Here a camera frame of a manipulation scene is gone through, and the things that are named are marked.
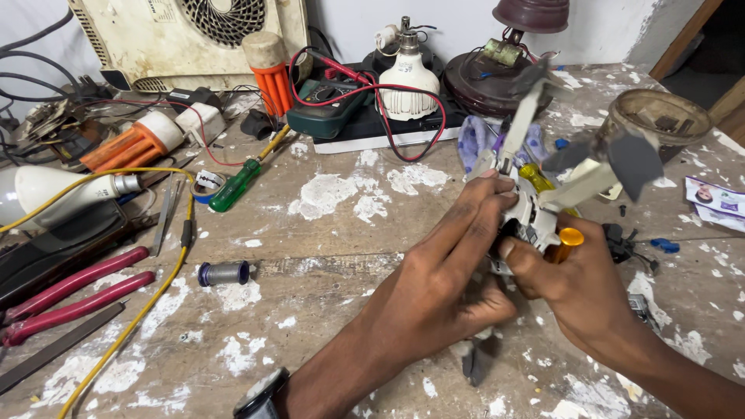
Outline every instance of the fan grille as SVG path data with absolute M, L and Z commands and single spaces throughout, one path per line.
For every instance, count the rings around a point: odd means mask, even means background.
M 264 26 L 264 0 L 232 0 L 227 12 L 210 0 L 182 0 L 181 5 L 197 29 L 223 45 L 239 46 L 246 35 Z

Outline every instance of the digital multimeter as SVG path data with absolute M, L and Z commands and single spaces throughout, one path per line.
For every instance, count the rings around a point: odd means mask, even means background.
M 362 87 L 361 83 L 339 74 L 321 81 L 307 80 L 298 96 L 298 101 L 287 111 L 287 122 L 293 130 L 309 136 L 331 139 L 336 137 L 349 118 L 367 100 L 369 93 L 359 92 L 324 106 L 306 106 L 304 103 L 330 101 L 345 93 Z

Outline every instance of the red wire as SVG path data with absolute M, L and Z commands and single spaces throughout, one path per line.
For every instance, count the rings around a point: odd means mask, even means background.
M 93 102 L 88 102 L 86 104 L 79 105 L 75 109 L 77 109 L 79 107 L 82 107 L 82 106 L 89 106 L 89 105 L 92 105 L 92 104 L 105 104 L 105 103 L 112 103 L 112 102 L 113 103 L 136 103 L 136 104 L 171 104 L 171 105 L 177 105 L 177 106 L 182 106 L 182 107 L 191 109 L 191 110 L 194 111 L 194 113 L 197 114 L 197 117 L 199 118 L 199 125 L 200 125 L 200 129 L 202 131 L 202 140 L 205 141 L 206 136 L 204 135 L 204 120 L 202 120 L 202 116 L 193 107 L 190 107 L 188 105 L 184 105 L 184 104 L 179 103 L 179 102 L 171 102 L 171 101 L 131 101 L 129 99 L 103 99 L 103 100 L 100 100 L 100 101 L 93 101 Z M 213 156 L 212 155 L 212 152 L 209 150 L 209 146 L 208 147 L 205 147 L 204 149 L 207 150 L 207 154 L 209 154 L 209 157 L 212 160 L 214 160 L 215 163 L 217 163 L 218 165 L 221 165 L 221 166 L 242 166 L 243 165 L 243 163 L 222 163 L 220 160 L 215 159 L 215 156 Z
M 293 57 L 293 59 L 292 59 L 291 62 L 294 63 L 295 61 L 297 61 L 297 56 L 299 54 L 300 54 L 300 52 L 298 51 L 294 55 L 294 57 Z M 373 78 L 370 73 L 365 72 L 364 74 L 366 74 L 370 78 L 370 80 L 375 80 L 375 78 Z M 312 107 L 326 106 L 326 105 L 332 104 L 332 103 L 334 103 L 336 101 L 340 101 L 341 99 L 347 98 L 347 97 L 349 97 L 351 95 L 355 95 L 355 94 L 357 94 L 359 92 L 363 92 L 364 90 L 374 89 L 375 90 L 375 97 L 377 98 L 377 101 L 378 101 L 379 110 L 380 110 L 380 112 L 383 115 L 383 120 L 385 121 L 385 124 L 384 125 L 385 125 L 386 135 L 388 137 L 388 142 L 390 143 L 390 147 L 393 148 L 394 153 L 396 153 L 396 155 L 399 158 L 401 158 L 402 160 L 408 161 L 408 162 L 411 162 L 411 161 L 414 161 L 416 159 L 419 159 L 422 156 L 422 154 L 424 154 L 426 152 L 426 150 L 428 150 L 429 148 L 431 148 L 433 145 L 435 145 L 437 143 L 437 140 L 440 139 L 440 136 L 443 135 L 443 131 L 445 130 L 445 125 L 446 125 L 446 122 L 447 122 L 446 121 L 446 115 L 445 115 L 445 108 L 444 108 L 443 103 L 441 102 L 440 98 L 437 97 L 437 95 L 435 95 L 434 93 L 431 93 L 431 92 L 422 92 L 423 95 L 428 95 L 429 97 L 431 97 L 432 99 L 434 99 L 434 101 L 437 102 L 437 104 L 440 106 L 440 111 L 441 111 L 441 113 L 443 115 L 443 122 L 440 124 L 440 129 L 437 131 L 437 135 L 435 135 L 435 137 L 432 139 L 431 145 L 429 147 L 427 147 L 425 149 L 425 151 L 423 151 L 422 153 L 417 154 L 414 157 L 404 157 L 404 156 L 402 156 L 400 154 L 399 148 L 396 146 L 396 143 L 393 141 L 393 134 L 391 133 L 390 124 L 388 123 L 388 116 L 385 114 L 385 108 L 383 108 L 383 101 L 382 101 L 382 98 L 381 98 L 380 93 L 379 93 L 378 90 L 379 89 L 384 89 L 386 87 L 396 87 L 396 88 L 402 88 L 402 89 L 412 89 L 411 86 L 403 86 L 401 84 L 374 84 L 373 82 L 370 82 L 370 84 L 368 84 L 367 86 L 362 86 L 359 89 L 352 90 L 351 92 L 348 92 L 348 93 L 345 93 L 345 94 L 343 94 L 341 96 L 338 96 L 336 98 L 333 98 L 330 101 L 317 102 L 317 103 L 308 103 L 307 101 L 303 101 L 297 95 L 297 90 L 295 90 L 295 84 L 290 83 L 290 86 L 291 86 L 291 89 L 292 89 L 292 94 L 295 97 L 295 100 L 297 100 L 298 102 L 304 104 L 305 106 L 312 106 Z

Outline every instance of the purple cloth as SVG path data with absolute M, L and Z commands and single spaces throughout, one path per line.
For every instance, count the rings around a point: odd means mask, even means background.
M 499 132 L 500 124 L 489 124 L 489 126 L 492 127 L 494 133 Z M 489 148 L 499 152 L 502 144 L 498 142 L 494 133 L 487 127 L 486 121 L 478 116 L 470 115 L 463 122 L 458 134 L 458 155 L 463 161 L 467 174 L 473 170 L 480 152 Z M 517 156 L 526 163 L 541 163 L 550 155 L 543 146 L 541 126 L 538 124 L 530 125 L 524 145 L 527 145 L 527 149 L 525 146 L 521 147 Z

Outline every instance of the wooden door frame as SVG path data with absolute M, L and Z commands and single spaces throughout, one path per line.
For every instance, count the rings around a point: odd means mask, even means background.
M 698 34 L 701 28 L 704 26 L 706 21 L 711 17 L 712 14 L 719 8 L 723 0 L 704 0 L 699 10 L 691 17 L 691 20 L 685 25 L 678 37 L 675 38 L 670 47 L 662 55 L 657 64 L 650 72 L 650 76 L 653 79 L 660 81 L 667 73 L 668 70 L 675 64 L 675 60 L 683 53 L 685 47 L 691 43 L 691 40 Z

